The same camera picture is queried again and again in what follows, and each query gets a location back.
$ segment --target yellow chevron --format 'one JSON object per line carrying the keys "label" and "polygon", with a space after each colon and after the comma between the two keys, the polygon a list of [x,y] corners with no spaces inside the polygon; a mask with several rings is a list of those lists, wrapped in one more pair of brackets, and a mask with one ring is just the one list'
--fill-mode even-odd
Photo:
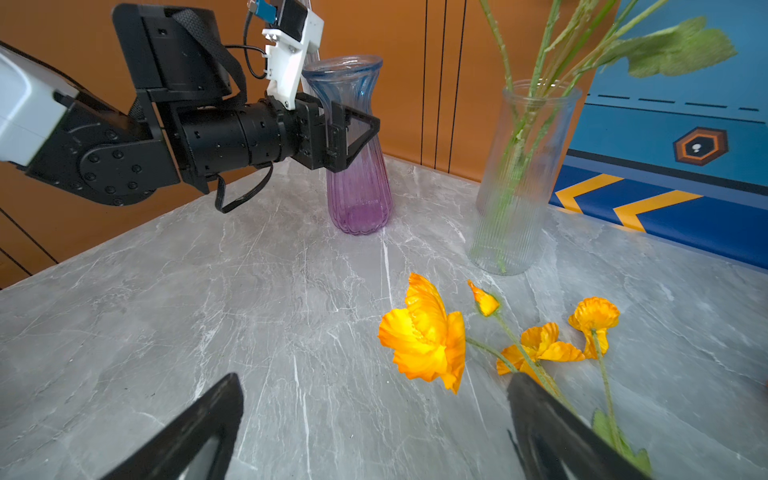
{"label": "yellow chevron", "polygon": [[583,182],[554,192],[554,194],[558,196],[558,199],[560,200],[560,203],[563,204],[563,207],[574,211],[577,214],[582,214],[584,212],[581,211],[581,208],[576,203],[576,197],[595,191],[598,188],[606,187],[610,184],[615,184],[620,180],[623,180],[623,178],[614,177],[613,175],[600,174],[596,177],[590,178],[589,180],[584,180]]}
{"label": "yellow chevron", "polygon": [[657,195],[656,197],[646,198],[645,200],[640,200],[632,204],[616,207],[614,208],[614,212],[625,227],[634,228],[635,230],[644,232],[645,228],[643,227],[643,224],[640,223],[640,219],[637,218],[637,215],[664,207],[671,207],[672,205],[682,204],[683,202],[695,200],[697,198],[701,198],[701,195],[672,190],[671,192],[666,192],[665,194]]}

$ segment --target glass vase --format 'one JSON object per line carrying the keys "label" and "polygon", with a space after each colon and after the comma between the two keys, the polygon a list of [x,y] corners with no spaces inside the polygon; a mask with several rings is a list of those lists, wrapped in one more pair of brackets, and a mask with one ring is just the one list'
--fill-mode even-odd
{"label": "glass vase", "polygon": [[498,275],[525,272],[541,255],[541,230],[581,91],[554,86],[529,97],[531,81],[504,90],[504,103],[467,242],[469,259]]}
{"label": "glass vase", "polygon": [[[331,122],[331,101],[371,113],[371,96],[383,60],[374,55],[331,58],[304,68],[303,76],[323,103]],[[367,129],[352,119],[347,141],[352,143]],[[346,170],[326,173],[328,211],[342,232],[363,235],[384,227],[392,213],[392,194],[384,166],[379,136],[360,151]]]}

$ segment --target flower petal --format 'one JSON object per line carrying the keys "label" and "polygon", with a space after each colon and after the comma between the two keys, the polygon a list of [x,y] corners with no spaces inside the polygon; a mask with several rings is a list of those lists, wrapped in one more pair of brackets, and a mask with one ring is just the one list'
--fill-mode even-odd
{"label": "flower petal", "polygon": [[496,300],[493,295],[476,287],[471,280],[467,280],[467,284],[469,285],[469,288],[472,289],[472,293],[475,295],[475,302],[478,304],[480,313],[485,316],[489,316],[499,308],[498,300]]}
{"label": "flower petal", "polygon": [[411,273],[409,278],[406,308],[411,315],[413,326],[427,341],[445,345],[448,335],[445,305],[435,286],[416,273]]}
{"label": "flower petal", "polygon": [[549,360],[551,362],[580,362],[584,358],[581,350],[566,342],[552,343],[539,356],[540,360]]}
{"label": "flower petal", "polygon": [[[516,345],[508,346],[507,348],[502,350],[502,355],[509,360],[509,362],[514,366],[516,369],[520,369],[522,365],[525,364],[525,358],[523,357],[522,353],[520,353],[520,350],[518,350],[518,347]],[[499,359],[496,359],[496,371],[499,375],[506,375],[507,373],[510,373],[509,368]]]}
{"label": "flower petal", "polygon": [[[598,352],[594,349],[594,340],[592,339],[592,331],[590,331],[589,333],[584,332],[584,336],[587,339],[587,344],[584,346],[584,356],[588,359],[596,359],[598,357]],[[608,330],[607,329],[598,330],[598,342],[600,342],[600,348],[603,351],[603,355],[605,355],[608,351]]]}
{"label": "flower petal", "polygon": [[448,362],[448,372],[440,375],[445,387],[458,393],[462,384],[467,343],[464,331],[464,316],[461,312],[448,315],[448,342],[445,344],[445,357]]}
{"label": "flower petal", "polygon": [[610,329],[619,324],[619,309],[605,298],[585,298],[576,307],[568,323],[584,334],[592,329]]}
{"label": "flower petal", "polygon": [[538,348],[536,349],[536,356],[541,358],[541,354],[546,352],[553,343],[557,342],[559,336],[560,327],[557,323],[549,322],[544,324],[541,328],[541,343],[538,344]]}
{"label": "flower petal", "polygon": [[536,380],[536,383],[541,385],[541,380],[539,380],[538,377],[536,376],[536,372],[534,372],[533,369],[530,366],[528,366],[526,362],[523,362],[522,366],[520,367],[520,373],[525,373],[526,375],[530,376],[533,380]]}
{"label": "flower petal", "polygon": [[520,343],[522,343],[524,347],[532,349],[534,352],[538,352],[538,346],[541,345],[541,334],[543,331],[543,327],[532,326],[520,335]]}
{"label": "flower petal", "polygon": [[406,309],[395,309],[384,315],[379,340],[395,350],[393,361],[409,379],[431,382],[448,372],[445,346],[425,342]]}

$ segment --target yellow poppy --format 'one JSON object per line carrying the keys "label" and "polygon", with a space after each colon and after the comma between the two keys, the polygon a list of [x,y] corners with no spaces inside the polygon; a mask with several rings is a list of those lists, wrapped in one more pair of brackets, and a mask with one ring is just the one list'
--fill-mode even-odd
{"label": "yellow poppy", "polygon": [[598,352],[594,349],[594,340],[592,330],[598,334],[600,350],[603,355],[608,351],[608,329],[619,324],[619,309],[605,298],[592,297],[585,298],[576,307],[576,311],[568,319],[576,330],[581,330],[587,339],[587,345],[584,347],[584,356],[588,359],[596,359]]}
{"label": "yellow poppy", "polygon": [[480,312],[485,316],[492,315],[499,307],[498,300],[496,300],[490,293],[486,293],[484,290],[476,287],[471,280],[467,280],[467,283],[469,284],[469,288],[472,289],[472,293],[475,294],[475,302],[478,303]]}
{"label": "yellow poppy", "polygon": [[[544,326],[534,326],[525,330],[520,337],[520,344],[531,360],[549,360],[551,362],[580,362],[584,354],[570,343],[558,342],[560,329],[557,323],[547,323]],[[502,351],[502,355],[523,373],[529,374],[536,382],[538,377],[533,369],[525,362],[525,358],[516,345]],[[501,361],[496,360],[496,370],[499,375],[509,373],[509,368]]]}
{"label": "yellow poppy", "polygon": [[440,377],[458,393],[466,354],[464,317],[445,313],[440,294],[426,278],[411,273],[406,307],[384,315],[379,340],[395,350],[400,373],[427,382]]}

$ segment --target hexagon emblem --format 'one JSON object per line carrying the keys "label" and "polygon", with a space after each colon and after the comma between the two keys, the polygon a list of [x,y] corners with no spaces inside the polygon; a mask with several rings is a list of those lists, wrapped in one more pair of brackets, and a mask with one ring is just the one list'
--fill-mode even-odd
{"label": "hexagon emblem", "polygon": [[703,167],[728,153],[728,132],[696,127],[674,142],[675,160]]}

